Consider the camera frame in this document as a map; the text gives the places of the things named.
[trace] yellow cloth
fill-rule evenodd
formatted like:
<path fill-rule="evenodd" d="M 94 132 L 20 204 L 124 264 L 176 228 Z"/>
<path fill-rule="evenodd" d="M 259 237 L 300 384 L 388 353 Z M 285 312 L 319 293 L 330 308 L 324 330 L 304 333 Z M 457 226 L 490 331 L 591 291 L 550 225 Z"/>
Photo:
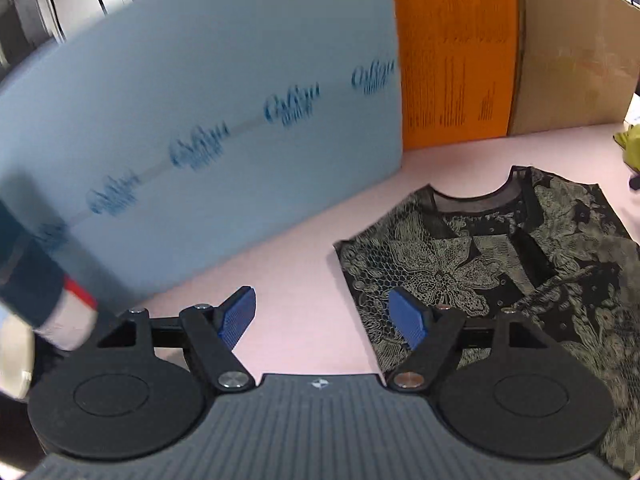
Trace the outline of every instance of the yellow cloth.
<path fill-rule="evenodd" d="M 640 172 L 640 124 L 629 126 L 626 132 L 620 132 L 613 139 L 625 150 L 625 163 Z"/>

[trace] pink table surface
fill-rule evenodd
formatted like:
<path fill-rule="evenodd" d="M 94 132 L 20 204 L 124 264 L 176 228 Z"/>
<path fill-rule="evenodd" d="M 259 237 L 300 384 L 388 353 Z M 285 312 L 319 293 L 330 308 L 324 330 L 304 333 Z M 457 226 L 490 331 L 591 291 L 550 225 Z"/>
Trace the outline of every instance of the pink table surface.
<path fill-rule="evenodd" d="M 632 237 L 640 240 L 640 195 L 629 191 L 631 171 L 611 138 L 622 128 L 591 126 L 407 152 L 401 170 L 388 180 L 144 306 L 152 316 L 173 316 L 195 303 L 220 304 L 241 285 L 251 285 L 256 316 L 235 354 L 256 380 L 268 372 L 378 373 L 332 244 L 366 228 L 428 183 L 449 195 L 477 196 L 503 184 L 513 164 L 599 183 Z M 176 357 L 175 351 L 159 354 Z"/>

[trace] mesh neckline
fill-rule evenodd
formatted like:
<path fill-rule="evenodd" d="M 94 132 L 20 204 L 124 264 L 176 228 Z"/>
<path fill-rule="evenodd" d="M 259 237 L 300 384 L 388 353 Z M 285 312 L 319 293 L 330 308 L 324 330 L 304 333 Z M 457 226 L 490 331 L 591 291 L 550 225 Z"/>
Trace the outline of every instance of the mesh neckline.
<path fill-rule="evenodd" d="M 498 189 L 475 197 L 455 197 L 442 193 L 431 184 L 421 190 L 423 205 L 440 216 L 479 217 L 492 212 L 507 214 L 522 202 L 525 208 L 525 229 L 532 230 L 543 221 L 540 203 L 533 189 L 531 167 L 512 166 L 510 174 Z"/>

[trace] orange box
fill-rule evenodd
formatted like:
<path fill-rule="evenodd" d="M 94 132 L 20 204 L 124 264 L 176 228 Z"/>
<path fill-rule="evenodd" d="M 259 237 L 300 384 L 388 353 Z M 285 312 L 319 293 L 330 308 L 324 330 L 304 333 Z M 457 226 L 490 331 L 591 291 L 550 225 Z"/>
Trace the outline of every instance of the orange box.
<path fill-rule="evenodd" d="M 506 136 L 518 0 L 396 0 L 406 150 Z"/>

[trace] blurred object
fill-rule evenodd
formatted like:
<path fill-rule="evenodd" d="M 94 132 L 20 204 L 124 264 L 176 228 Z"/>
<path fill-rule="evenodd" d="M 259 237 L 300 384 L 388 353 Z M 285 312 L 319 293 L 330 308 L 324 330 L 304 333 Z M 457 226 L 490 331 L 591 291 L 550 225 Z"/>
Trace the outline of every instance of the blurred object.
<path fill-rule="evenodd" d="M 623 0 L 522 0 L 511 135 L 624 119 L 640 12 Z"/>
<path fill-rule="evenodd" d="M 0 319 L 0 391 L 23 399 L 31 385 L 34 334 L 28 324 L 4 309 Z"/>
<path fill-rule="evenodd" d="M 0 0 L 0 80 L 50 38 L 37 0 Z"/>
<path fill-rule="evenodd" d="M 60 17 L 58 15 L 58 10 L 56 9 L 56 3 L 54 0 L 46 0 L 47 9 L 49 9 L 49 13 L 53 19 L 53 23 L 55 25 L 55 29 L 58 33 L 59 41 L 66 41 L 66 35 L 64 30 L 62 30 L 62 25 L 60 24 Z"/>
<path fill-rule="evenodd" d="M 22 30 L 20 17 L 13 4 L 0 14 L 0 66 L 6 75 L 22 62 L 35 47 Z"/>
<path fill-rule="evenodd" d="M 625 164 L 636 173 L 640 173 L 640 124 L 632 124 L 626 132 L 614 134 L 613 139 L 624 150 Z M 633 191 L 640 189 L 640 174 L 629 179 L 629 187 Z"/>
<path fill-rule="evenodd" d="M 0 203 L 0 298 L 63 350 L 80 346 L 97 318 L 94 299 L 70 279 Z"/>
<path fill-rule="evenodd" d="M 625 121 L 629 124 L 640 123 L 640 96 L 633 94 L 629 110 L 626 112 Z"/>

